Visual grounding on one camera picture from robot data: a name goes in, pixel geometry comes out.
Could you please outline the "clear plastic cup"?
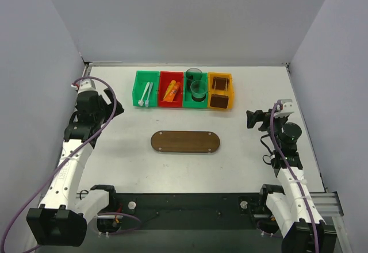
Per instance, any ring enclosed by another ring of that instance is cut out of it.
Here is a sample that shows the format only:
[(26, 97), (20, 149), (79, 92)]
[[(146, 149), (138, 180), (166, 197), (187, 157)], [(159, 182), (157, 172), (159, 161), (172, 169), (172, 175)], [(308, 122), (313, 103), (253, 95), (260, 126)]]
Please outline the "clear plastic cup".
[(201, 102), (206, 98), (208, 85), (202, 80), (194, 81), (190, 86), (193, 101)]

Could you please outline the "dark tinted cup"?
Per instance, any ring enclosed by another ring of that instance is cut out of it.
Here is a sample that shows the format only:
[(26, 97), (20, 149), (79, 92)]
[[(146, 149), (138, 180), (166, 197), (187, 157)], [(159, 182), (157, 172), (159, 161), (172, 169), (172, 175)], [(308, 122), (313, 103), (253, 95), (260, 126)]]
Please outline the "dark tinted cup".
[(202, 71), (198, 68), (190, 68), (185, 72), (186, 88), (190, 89), (194, 81), (201, 80)]

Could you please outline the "clear rack with brown ends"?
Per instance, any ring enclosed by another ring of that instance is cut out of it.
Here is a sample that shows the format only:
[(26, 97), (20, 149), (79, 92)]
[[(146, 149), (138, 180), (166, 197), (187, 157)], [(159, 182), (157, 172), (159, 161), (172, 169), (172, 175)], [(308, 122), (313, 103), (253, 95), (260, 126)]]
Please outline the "clear rack with brown ends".
[(227, 91), (229, 85), (229, 79), (219, 76), (215, 76), (212, 81), (212, 89)]

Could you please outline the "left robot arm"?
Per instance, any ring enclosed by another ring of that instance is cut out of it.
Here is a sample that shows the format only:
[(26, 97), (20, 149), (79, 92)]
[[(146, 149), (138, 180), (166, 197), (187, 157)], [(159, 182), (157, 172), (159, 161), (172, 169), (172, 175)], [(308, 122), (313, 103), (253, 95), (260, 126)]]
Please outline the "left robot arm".
[(124, 112), (114, 92), (104, 93), (106, 103), (95, 88), (81, 85), (75, 111), (64, 131), (63, 150), (56, 174), (37, 208), (31, 208), (26, 221), (41, 246), (80, 246), (89, 222), (100, 212), (113, 213), (118, 206), (112, 185), (95, 185), (81, 201), (76, 200), (85, 165), (97, 139), (111, 120)]

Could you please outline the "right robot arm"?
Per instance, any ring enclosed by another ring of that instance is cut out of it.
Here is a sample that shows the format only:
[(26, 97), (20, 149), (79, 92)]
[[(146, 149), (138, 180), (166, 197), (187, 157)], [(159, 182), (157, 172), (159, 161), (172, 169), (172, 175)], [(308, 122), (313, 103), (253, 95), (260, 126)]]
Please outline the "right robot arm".
[(297, 141), (302, 135), (299, 125), (289, 122), (290, 113), (277, 106), (268, 112), (247, 111), (247, 128), (260, 123), (259, 131), (270, 138), (270, 165), (279, 185), (264, 184), (259, 193), (259, 206), (270, 218), (257, 221), (257, 227), (268, 235), (280, 231), (282, 252), (333, 252), (337, 233), (316, 208), (308, 190)]

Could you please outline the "white toothbrush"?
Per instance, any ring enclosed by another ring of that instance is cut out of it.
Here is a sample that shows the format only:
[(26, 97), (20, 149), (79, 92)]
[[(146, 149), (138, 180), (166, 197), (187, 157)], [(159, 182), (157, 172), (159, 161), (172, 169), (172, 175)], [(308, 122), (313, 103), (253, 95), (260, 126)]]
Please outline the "white toothbrush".
[(139, 106), (144, 105), (144, 97), (145, 97), (145, 94), (146, 94), (147, 90), (149, 89), (149, 86), (150, 86), (150, 82), (147, 82), (146, 86), (143, 90), (142, 96), (141, 96), (140, 100), (138, 101)]

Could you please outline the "orange toothpaste tube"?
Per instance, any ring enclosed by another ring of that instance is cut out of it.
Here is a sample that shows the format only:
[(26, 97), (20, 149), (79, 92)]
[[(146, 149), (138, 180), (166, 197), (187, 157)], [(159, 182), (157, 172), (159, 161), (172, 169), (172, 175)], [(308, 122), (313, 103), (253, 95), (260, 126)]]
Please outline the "orange toothpaste tube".
[(177, 82), (175, 86), (173, 87), (173, 90), (171, 91), (171, 93), (164, 99), (164, 102), (172, 102), (177, 92), (179, 91), (180, 87), (181, 87), (181, 83)]
[(165, 94), (164, 94), (163, 99), (165, 99), (171, 93), (171, 91), (173, 90), (173, 87), (175, 86), (175, 84), (176, 84), (176, 81), (175, 80), (172, 80), (169, 83), (168, 87), (166, 88), (166, 91), (165, 91)]

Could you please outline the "brown wooden oval tray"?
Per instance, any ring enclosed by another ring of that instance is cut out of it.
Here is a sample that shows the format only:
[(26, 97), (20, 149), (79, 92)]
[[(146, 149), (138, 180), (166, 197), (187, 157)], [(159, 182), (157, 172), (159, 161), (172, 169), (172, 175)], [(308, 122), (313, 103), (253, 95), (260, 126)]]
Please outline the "brown wooden oval tray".
[(214, 153), (220, 146), (220, 138), (209, 131), (157, 131), (151, 137), (151, 146), (164, 153)]

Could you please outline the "left green bin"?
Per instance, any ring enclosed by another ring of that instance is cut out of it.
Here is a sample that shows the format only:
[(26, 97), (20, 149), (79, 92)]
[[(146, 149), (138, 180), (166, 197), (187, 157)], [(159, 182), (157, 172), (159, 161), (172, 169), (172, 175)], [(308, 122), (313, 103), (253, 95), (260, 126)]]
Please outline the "left green bin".
[(140, 100), (142, 107), (148, 101), (149, 108), (158, 107), (159, 71), (136, 71), (135, 82), (132, 90), (133, 106), (138, 106)]

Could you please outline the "green bin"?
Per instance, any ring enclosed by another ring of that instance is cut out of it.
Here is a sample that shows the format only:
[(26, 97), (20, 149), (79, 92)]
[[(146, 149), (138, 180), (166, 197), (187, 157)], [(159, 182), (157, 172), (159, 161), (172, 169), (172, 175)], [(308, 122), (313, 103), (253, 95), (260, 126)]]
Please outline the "green bin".
[(183, 108), (206, 109), (208, 106), (208, 74), (186, 72), (183, 81)]
[(133, 106), (138, 106), (140, 100), (142, 107), (148, 101), (149, 108), (158, 107), (159, 71), (136, 71), (135, 82), (132, 90)]

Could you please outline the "yellow bin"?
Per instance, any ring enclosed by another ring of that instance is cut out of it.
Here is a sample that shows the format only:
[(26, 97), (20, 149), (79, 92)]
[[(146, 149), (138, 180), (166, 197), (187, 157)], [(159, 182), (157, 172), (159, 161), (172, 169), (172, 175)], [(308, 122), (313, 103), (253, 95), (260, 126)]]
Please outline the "yellow bin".
[[(227, 91), (212, 89), (212, 81), (213, 81), (213, 78), (215, 76), (219, 76), (219, 77), (229, 79), (229, 85), (228, 85), (228, 90)], [(212, 94), (227, 95), (229, 97), (228, 108), (227, 109), (211, 108), (210, 107), (210, 98), (211, 98)], [(230, 73), (220, 73), (220, 72), (209, 72), (208, 73), (208, 96), (209, 96), (209, 98), (208, 98), (208, 108), (216, 109), (216, 110), (231, 110), (233, 108), (233, 102), (234, 102), (234, 98), (235, 98), (232, 74), (230, 74)]]

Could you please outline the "red bin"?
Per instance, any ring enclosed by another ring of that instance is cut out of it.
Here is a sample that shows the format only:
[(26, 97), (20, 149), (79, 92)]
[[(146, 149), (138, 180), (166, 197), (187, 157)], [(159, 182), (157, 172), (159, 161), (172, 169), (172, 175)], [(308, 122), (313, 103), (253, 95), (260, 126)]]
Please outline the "red bin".
[(183, 102), (183, 72), (161, 71), (158, 107), (181, 108)]

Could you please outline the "middle green bin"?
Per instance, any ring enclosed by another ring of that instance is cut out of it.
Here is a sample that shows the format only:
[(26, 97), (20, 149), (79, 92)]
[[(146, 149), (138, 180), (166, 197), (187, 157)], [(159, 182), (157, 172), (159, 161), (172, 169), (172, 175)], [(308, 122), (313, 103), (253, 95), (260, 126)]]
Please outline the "middle green bin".
[(206, 109), (208, 106), (208, 74), (186, 72), (183, 81), (183, 108)]

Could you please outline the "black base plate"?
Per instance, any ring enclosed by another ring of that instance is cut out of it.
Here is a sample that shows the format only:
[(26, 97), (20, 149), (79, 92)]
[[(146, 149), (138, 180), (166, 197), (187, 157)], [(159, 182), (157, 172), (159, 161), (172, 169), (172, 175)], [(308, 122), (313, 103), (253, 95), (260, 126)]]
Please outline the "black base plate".
[(97, 218), (99, 231), (279, 230), (256, 193), (118, 193)]

